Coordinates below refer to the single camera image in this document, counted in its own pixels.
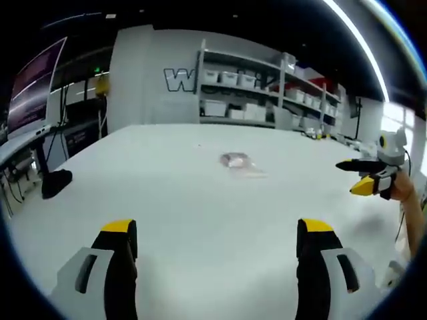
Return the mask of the person's right hand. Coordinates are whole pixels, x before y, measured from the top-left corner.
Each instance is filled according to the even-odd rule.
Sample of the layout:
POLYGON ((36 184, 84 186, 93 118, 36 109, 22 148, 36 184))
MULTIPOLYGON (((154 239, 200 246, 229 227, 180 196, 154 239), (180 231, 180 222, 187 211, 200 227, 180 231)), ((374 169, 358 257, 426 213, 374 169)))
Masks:
POLYGON ((414 185, 407 173, 399 171, 391 188, 391 198, 401 203, 407 202, 415 194, 414 185))

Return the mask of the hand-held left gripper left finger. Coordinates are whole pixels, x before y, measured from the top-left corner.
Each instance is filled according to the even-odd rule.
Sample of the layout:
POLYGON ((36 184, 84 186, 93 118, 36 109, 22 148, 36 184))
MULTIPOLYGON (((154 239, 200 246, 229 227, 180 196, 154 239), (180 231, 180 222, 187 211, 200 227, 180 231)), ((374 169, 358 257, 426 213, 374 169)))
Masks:
POLYGON ((60 268, 49 299, 65 319, 137 319, 136 260, 136 221, 112 221, 60 268))

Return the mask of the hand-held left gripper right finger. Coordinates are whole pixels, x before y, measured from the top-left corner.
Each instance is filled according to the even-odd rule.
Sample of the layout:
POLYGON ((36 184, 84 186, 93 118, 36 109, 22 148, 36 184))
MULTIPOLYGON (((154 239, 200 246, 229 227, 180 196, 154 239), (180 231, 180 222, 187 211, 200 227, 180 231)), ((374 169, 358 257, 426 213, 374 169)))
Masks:
POLYGON ((296 319, 367 319, 382 299, 373 268, 323 221, 298 220, 296 258, 296 319))

